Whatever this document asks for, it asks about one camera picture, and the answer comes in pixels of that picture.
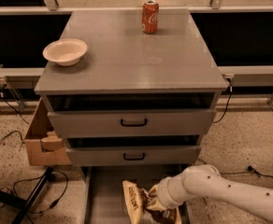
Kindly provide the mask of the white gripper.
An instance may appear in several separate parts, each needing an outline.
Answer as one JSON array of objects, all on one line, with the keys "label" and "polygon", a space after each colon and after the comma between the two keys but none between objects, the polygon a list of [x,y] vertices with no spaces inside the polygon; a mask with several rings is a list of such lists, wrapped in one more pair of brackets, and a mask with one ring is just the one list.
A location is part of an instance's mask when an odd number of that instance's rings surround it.
[{"label": "white gripper", "polygon": [[186,201],[187,192],[182,184],[182,179],[177,175],[164,178],[158,186],[152,186],[149,196],[157,196],[157,199],[148,200],[145,208],[151,211],[164,211],[166,208],[173,209],[182,205]]}]

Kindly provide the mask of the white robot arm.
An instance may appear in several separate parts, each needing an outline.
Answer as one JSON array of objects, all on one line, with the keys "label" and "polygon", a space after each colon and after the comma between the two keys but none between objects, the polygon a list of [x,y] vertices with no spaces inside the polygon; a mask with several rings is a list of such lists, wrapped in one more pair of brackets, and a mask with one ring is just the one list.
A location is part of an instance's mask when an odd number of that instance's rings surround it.
[{"label": "white robot arm", "polygon": [[195,197],[208,197],[273,222],[273,189],[221,177],[210,164],[190,166],[152,187],[154,210],[175,209]]}]

